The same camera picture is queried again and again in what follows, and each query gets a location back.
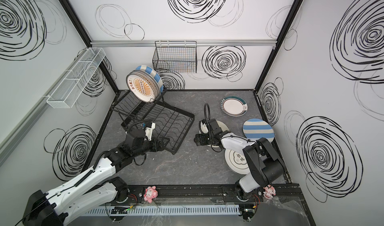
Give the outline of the blue striped plate front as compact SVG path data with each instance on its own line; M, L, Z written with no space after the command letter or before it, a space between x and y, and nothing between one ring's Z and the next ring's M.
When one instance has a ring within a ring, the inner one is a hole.
M163 84L162 78L152 67L147 66L147 65L140 65L136 68L136 70L141 70L141 71L147 73L148 75L150 75L158 84L158 86L160 88L160 93L163 92L164 84Z

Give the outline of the black wire dish rack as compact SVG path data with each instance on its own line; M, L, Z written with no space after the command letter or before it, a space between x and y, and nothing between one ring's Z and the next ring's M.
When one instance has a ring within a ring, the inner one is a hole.
M152 102L138 99L133 92L126 91L112 104L113 111L122 119L121 126L127 130L138 121L150 120L156 124L152 137L164 142L164 149L175 155L181 147L195 120L195 115L170 105L162 94Z

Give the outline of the white plate black rim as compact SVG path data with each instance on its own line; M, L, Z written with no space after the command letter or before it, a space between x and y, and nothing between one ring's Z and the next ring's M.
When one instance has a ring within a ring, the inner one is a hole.
M246 158L233 151L233 150L225 150L225 160L228 167L235 173L240 175L247 175L250 173L249 166L247 164Z

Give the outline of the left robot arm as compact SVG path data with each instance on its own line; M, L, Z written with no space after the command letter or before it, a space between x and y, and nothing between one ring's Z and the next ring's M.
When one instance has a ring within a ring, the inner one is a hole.
M46 193L33 193L27 202L24 226L66 226L84 213L106 203L125 203L131 194L128 185L115 174L130 165L138 156L161 152L169 138L153 136L156 129L151 120L139 121L128 128L126 139L117 147L102 152L95 164L70 181Z

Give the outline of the sunburst plate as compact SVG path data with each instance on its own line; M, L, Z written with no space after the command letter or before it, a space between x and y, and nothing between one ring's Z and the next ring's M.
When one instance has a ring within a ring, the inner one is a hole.
M158 84L146 72L134 70L127 75L126 81L130 91L141 101L153 102L160 95Z

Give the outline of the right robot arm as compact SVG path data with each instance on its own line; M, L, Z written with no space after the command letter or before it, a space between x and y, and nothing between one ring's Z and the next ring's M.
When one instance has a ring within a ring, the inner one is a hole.
M250 172L235 183L238 199L246 201L258 188L265 188L287 172L285 162L266 138L251 140L231 131L223 131L215 119L199 122L200 134L195 135L197 146L218 146L245 157Z

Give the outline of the cream floral plate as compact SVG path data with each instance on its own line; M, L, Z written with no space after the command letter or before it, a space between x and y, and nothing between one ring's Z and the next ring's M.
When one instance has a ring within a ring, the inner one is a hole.
M218 126L221 128L221 130L223 132L229 131L229 128L223 122L217 121L217 123L218 123ZM200 130L201 134L207 134L208 133L207 126L203 122L200 122L199 130ZM212 148L219 148L219 146L213 146L213 145L208 145L208 146L212 147Z

